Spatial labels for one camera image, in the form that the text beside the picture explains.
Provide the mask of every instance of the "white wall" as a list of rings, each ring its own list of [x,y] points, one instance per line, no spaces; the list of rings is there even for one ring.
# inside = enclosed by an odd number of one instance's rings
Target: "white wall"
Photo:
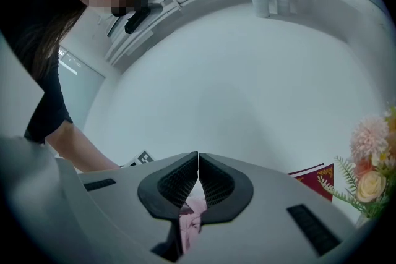
[[[207,151],[282,172],[331,164],[349,156],[356,123],[384,110],[375,80],[335,37],[230,7],[175,31],[123,74],[103,150],[119,164],[143,149],[156,159]]]
[[[84,127],[84,134],[101,150],[105,137],[104,126],[106,125],[108,106],[120,73],[104,59],[111,46],[111,41],[106,36],[105,24],[102,22],[98,25],[99,19],[100,16],[88,8],[63,39],[61,45],[105,77]]]
[[[396,47],[394,29],[391,33],[383,28],[389,21],[377,24],[369,17],[360,14],[347,3],[339,0],[308,0],[311,3],[308,12],[311,18],[323,25],[331,34],[341,39],[350,47],[350,58],[365,74],[365,85],[376,92],[377,100],[392,103],[395,100],[396,87]],[[365,89],[363,83],[356,89]],[[362,107],[359,113],[366,111],[366,100],[356,100],[356,108]],[[348,187],[335,166],[335,188],[347,193]],[[342,209],[352,220],[356,220],[359,213],[349,204],[334,199],[333,203]]]

